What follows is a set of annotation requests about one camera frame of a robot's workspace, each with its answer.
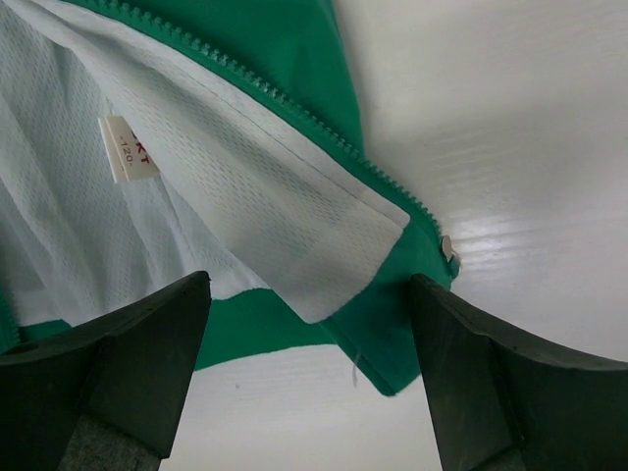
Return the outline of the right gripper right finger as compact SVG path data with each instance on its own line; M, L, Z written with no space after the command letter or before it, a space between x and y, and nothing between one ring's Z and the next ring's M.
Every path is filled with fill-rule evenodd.
M535 336L424 275L408 294L444 470L626 469L626 363Z

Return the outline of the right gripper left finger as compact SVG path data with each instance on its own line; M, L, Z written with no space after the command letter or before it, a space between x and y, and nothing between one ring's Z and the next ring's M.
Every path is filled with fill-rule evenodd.
M1 356L4 470L156 470L170 457L211 304L192 273Z

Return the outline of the green zip jacket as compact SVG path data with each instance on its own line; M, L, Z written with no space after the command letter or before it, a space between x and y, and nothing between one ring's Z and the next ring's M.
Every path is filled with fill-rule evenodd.
M393 396L408 281L457 270L366 156L332 2L2 3L3 349L204 271L199 368L334 344Z

